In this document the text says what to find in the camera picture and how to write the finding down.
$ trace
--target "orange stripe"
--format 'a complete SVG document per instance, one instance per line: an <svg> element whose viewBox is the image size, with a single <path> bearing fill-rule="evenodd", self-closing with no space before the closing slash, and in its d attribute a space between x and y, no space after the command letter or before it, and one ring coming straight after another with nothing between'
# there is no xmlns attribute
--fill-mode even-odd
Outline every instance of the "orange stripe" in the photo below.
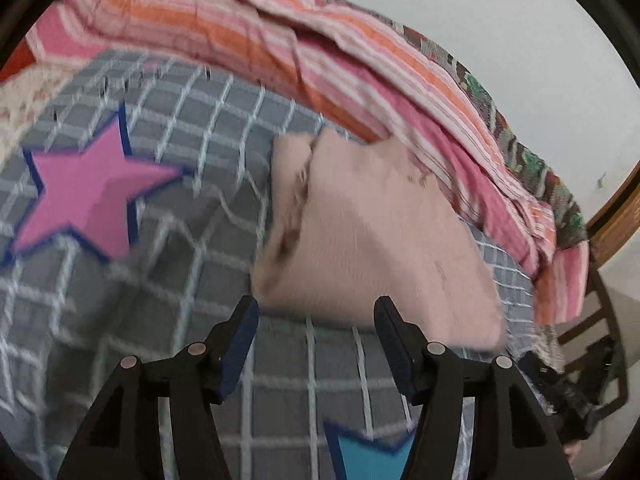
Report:
<svg viewBox="0 0 640 480"><path fill-rule="evenodd" d="M228 53L244 53L242 60L250 60L253 67L258 67L263 73L278 75L278 79L286 86L293 89L290 97L296 99L314 111L323 114L329 120L340 124L365 142L379 140L379 137L354 117L346 108L335 105L322 92L305 83L295 67L273 57L273 54L263 47L260 42L251 41L246 35L219 25L211 23L190 12L155 7L150 2L141 4L132 0L103 0L104 4L113 7L139 20L160 25L171 25L179 28L188 28L190 31L199 31L210 44L222 48Z"/></svg>
<svg viewBox="0 0 640 480"><path fill-rule="evenodd" d="M289 4L295 9L301 10L302 12L309 13L310 11L304 7L299 0L279 0L284 2L289 2ZM417 73L419 73L426 81L430 84L433 84L438 90L458 109L460 110L465 117L475 126L478 130L479 134L484 140L485 146L490 147L491 144L487 144L487 130L486 125L478 121L478 118L475 117L474 110L469 107L469 103L467 100L461 99L454 91L444 83L437 75L435 75L432 71L425 67L423 63L417 60L414 56L411 56L407 50L398 47L390 38L382 34L378 31L378 29L373 28L367 24L364 20L358 20L353 15L343 15L331 12L330 10L325 10L320 7L315 7L313 13L320 14L322 16L331 18L337 22L346 23L348 25L352 25L357 28L364 36L367 37L368 40L375 41L377 44L385 48L388 53L392 56L396 56L398 59L402 60L409 67L414 69ZM493 153L494 150L488 150L492 156L494 162L502 162L502 159L498 159Z"/></svg>
<svg viewBox="0 0 640 480"><path fill-rule="evenodd" d="M0 83L3 83L10 77L16 75L23 68L27 68L35 62L36 59L33 57L31 49L29 49L29 45L27 45L25 39L22 38L20 43L18 43L18 46L15 47L14 52L9 56L9 59L6 60L6 63L0 70Z"/></svg>

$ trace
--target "striped blanket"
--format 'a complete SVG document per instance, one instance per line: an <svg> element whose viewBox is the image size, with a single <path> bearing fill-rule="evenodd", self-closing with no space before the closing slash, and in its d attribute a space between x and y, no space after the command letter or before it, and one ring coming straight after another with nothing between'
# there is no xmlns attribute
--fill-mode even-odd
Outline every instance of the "striped blanket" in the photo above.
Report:
<svg viewBox="0 0 640 480"><path fill-rule="evenodd" d="M586 242L558 250L554 212L508 170L450 74L359 9L327 0L62 0L28 34L38 59L85 63L142 48L223 66L365 141L398 137L456 211L536 284L540 324L580 314Z"/></svg>

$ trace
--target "wrinkled fabric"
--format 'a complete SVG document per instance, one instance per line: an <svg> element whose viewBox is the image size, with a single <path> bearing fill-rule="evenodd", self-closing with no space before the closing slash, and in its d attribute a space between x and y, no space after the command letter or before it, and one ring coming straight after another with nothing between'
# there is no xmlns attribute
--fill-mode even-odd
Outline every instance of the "wrinkled fabric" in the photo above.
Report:
<svg viewBox="0 0 640 480"><path fill-rule="evenodd" d="M395 136L456 211L537 280L538 322L580 314L586 243L557 250L553 211L507 168L469 95L366 12L322 0L64 0L28 38L36 56L58 61L123 44L204 60L368 142Z"/></svg>
<svg viewBox="0 0 640 480"><path fill-rule="evenodd" d="M369 328L375 301L390 296L428 340L504 343L492 271L397 139L361 146L328 128L278 137L271 171L273 228L252 272L267 312Z"/></svg>

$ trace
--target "beige towel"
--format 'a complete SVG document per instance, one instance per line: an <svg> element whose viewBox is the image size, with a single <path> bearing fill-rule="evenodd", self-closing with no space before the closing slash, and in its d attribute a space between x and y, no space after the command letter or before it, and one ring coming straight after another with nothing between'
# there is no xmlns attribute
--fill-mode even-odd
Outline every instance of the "beige towel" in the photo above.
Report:
<svg viewBox="0 0 640 480"><path fill-rule="evenodd" d="M260 307L373 325L390 296L427 339L494 349L504 317L469 229L395 138L360 146L324 129L277 137L273 228L252 272Z"/></svg>

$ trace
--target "pink star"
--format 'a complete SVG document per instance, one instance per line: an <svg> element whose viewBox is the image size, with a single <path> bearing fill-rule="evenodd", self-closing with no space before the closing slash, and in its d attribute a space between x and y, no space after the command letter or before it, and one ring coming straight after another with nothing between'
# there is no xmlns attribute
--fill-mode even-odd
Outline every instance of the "pink star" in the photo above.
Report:
<svg viewBox="0 0 640 480"><path fill-rule="evenodd" d="M124 104L82 152L30 152L24 158L38 199L17 228L5 261L58 233L76 236L102 260L122 258L138 236L135 200L189 173L132 156Z"/></svg>

